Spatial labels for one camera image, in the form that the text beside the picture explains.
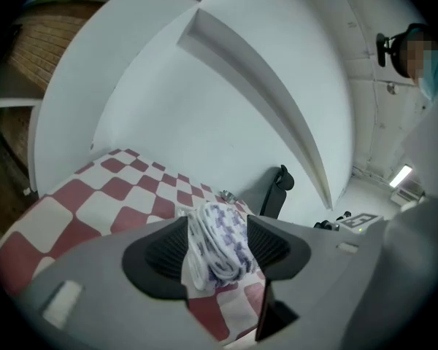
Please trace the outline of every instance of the red and white checkered cloth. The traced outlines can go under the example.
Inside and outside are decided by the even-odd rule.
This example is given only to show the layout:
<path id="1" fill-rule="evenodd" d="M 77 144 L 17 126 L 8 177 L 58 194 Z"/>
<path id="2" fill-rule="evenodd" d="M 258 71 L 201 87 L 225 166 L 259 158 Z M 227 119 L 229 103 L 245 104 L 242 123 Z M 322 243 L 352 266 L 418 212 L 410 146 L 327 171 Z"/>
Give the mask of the red and white checkered cloth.
<path id="1" fill-rule="evenodd" d="M 207 201 L 225 203 L 218 190 L 141 157 L 115 150 L 81 168 L 35 203 L 0 240 L 0 281 L 18 295 L 44 268 L 73 246 L 92 238 L 175 217 L 176 208 Z M 244 217 L 252 214 L 238 201 Z M 199 292 L 184 279 L 191 313 L 222 344 L 254 329 L 261 310 L 264 276 Z"/>

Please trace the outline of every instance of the face mask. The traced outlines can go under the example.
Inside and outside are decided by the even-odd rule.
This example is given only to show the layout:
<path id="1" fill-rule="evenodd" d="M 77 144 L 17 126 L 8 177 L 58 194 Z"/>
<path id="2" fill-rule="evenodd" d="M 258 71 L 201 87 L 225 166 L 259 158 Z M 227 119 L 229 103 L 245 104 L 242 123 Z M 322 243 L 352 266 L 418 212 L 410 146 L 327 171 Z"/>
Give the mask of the face mask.
<path id="1" fill-rule="evenodd" d="M 422 94 L 433 103 L 438 93 L 438 50 L 423 51 L 423 76 L 418 78 Z"/>

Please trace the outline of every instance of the folded towel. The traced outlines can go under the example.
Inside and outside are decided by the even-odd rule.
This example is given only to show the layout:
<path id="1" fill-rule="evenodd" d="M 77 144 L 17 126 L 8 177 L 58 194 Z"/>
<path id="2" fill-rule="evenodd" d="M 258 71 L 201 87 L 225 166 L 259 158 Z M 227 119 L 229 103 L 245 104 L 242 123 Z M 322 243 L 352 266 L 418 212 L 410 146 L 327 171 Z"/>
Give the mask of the folded towel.
<path id="1" fill-rule="evenodd" d="M 209 202 L 188 213 L 188 266 L 198 290 L 224 287 L 255 272 L 247 225 L 239 212 Z"/>

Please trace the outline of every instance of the ceiling light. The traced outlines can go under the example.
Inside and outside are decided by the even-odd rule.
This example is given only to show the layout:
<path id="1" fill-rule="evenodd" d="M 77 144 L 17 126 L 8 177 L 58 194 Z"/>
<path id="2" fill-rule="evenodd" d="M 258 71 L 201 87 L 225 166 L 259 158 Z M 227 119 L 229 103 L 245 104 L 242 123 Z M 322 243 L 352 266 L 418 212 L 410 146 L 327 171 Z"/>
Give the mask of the ceiling light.
<path id="1" fill-rule="evenodd" d="M 396 175 L 396 177 L 393 179 L 391 183 L 389 183 L 389 185 L 392 186 L 393 188 L 397 187 L 400 182 L 406 179 L 406 176 L 409 175 L 411 171 L 412 171 L 412 167 L 409 167 L 408 165 L 404 165 L 404 167 L 400 170 L 399 174 Z"/>

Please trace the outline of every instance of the chair backrest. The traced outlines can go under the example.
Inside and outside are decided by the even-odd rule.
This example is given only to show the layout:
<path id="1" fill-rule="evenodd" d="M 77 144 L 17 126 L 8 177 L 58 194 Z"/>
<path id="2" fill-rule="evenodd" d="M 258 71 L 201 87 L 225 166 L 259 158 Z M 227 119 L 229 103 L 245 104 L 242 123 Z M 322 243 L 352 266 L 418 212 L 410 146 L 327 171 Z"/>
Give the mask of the chair backrest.
<path id="1" fill-rule="evenodd" d="M 261 207 L 260 215 L 277 219 L 280 210 L 284 205 L 287 197 L 287 190 L 291 190 L 294 186 L 292 175 L 289 174 L 284 165 L 274 178 L 271 187 L 268 189 L 266 197 Z"/>

